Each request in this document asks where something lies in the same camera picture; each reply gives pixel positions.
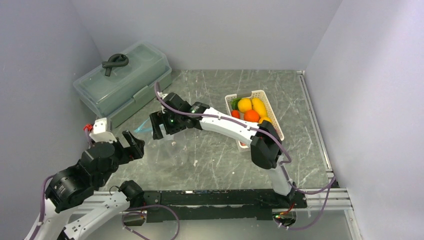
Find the plastic basket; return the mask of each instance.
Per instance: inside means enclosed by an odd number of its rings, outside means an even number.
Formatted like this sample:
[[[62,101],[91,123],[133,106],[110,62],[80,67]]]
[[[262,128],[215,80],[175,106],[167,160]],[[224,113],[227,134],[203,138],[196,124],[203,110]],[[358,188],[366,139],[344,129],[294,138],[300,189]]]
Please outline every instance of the plastic basket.
[[[231,107],[231,101],[236,98],[258,98],[260,99],[263,104],[265,104],[266,112],[268,114],[268,118],[271,119],[272,125],[274,126],[275,130],[277,131],[277,134],[281,141],[284,140],[283,131],[281,131],[281,127],[277,121],[276,115],[274,114],[273,108],[270,105],[270,102],[268,101],[267,95],[263,90],[255,90],[251,93],[245,93],[245,94],[230,94],[225,96],[225,103],[226,103],[226,110],[228,112],[228,115],[231,115],[231,111],[233,110]],[[240,118],[243,119],[243,113],[240,113]],[[242,145],[240,141],[236,140],[236,144],[238,147],[238,150],[240,152],[248,151],[250,150],[247,145]]]

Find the green vegetable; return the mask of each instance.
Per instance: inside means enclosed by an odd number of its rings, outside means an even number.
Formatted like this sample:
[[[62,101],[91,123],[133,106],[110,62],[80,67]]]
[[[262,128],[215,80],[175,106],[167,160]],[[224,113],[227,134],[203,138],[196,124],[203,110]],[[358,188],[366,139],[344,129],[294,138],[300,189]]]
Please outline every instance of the green vegetable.
[[[231,101],[231,108],[232,108],[233,110],[239,110],[239,107],[237,106],[237,104],[239,103],[240,99],[242,99],[242,98],[241,98],[241,97],[239,97],[239,98],[234,98],[234,99]]]

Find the white wall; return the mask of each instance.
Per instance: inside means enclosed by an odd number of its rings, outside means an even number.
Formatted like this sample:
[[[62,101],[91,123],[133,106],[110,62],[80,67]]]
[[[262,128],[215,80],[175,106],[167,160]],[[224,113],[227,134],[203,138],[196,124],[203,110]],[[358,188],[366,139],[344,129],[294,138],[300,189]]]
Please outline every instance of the white wall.
[[[69,0],[0,3],[0,239],[24,239],[43,180],[74,165],[95,116],[72,82],[100,55]]]
[[[342,0],[72,0],[103,59],[138,40],[176,69],[304,70]]]
[[[306,81],[364,239],[424,239],[424,1],[344,0]]]

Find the scratched metal surface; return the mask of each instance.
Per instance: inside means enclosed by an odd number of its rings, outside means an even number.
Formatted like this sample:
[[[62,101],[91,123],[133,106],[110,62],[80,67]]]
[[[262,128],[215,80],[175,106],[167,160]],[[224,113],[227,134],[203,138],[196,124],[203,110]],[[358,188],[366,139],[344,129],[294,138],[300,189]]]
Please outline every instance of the scratched metal surface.
[[[264,90],[283,131],[283,145],[293,158],[286,166],[290,177],[302,188],[326,184],[326,167],[296,71],[176,70],[172,78],[164,93],[175,92],[191,104],[203,102],[223,113],[225,95]],[[160,107],[151,101],[113,133],[120,137],[123,130],[134,131]],[[271,187],[266,173],[252,163],[250,152],[239,152],[235,140],[226,136],[196,129],[159,141],[150,132],[135,136],[146,142],[144,158],[120,166],[102,190],[125,180],[134,180],[145,190]]]

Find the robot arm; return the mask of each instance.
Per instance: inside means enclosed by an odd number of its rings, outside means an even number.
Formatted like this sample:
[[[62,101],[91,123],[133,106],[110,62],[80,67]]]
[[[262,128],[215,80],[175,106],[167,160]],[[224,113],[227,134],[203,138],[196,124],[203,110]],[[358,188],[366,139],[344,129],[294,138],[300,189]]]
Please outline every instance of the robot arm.
[[[78,206],[103,187],[119,165],[144,155],[144,141],[124,131],[129,147],[123,147],[109,126],[106,118],[96,120],[90,133],[94,145],[82,153],[75,165],[52,177],[43,198],[43,218],[37,219],[25,240],[83,240],[114,215],[144,202],[141,187],[132,180],[125,181],[119,191],[99,199],[104,203],[102,207],[68,223]]]
[[[281,195],[288,204],[292,202],[295,190],[288,183],[283,169],[279,167],[283,161],[279,146],[268,135],[255,130],[260,129],[268,132],[278,140],[279,137],[277,132],[270,122],[264,121],[261,124],[247,122],[223,114],[213,107],[200,102],[190,105],[187,101],[182,100],[173,92],[163,94],[162,97],[164,103],[172,109],[194,115],[178,114],[165,107],[162,107],[160,111],[150,114],[153,139],[163,138],[160,129],[160,125],[163,124],[166,134],[170,135],[178,133],[186,128],[196,128],[199,130],[217,132],[245,143],[251,149],[252,162],[267,172],[273,190]]]

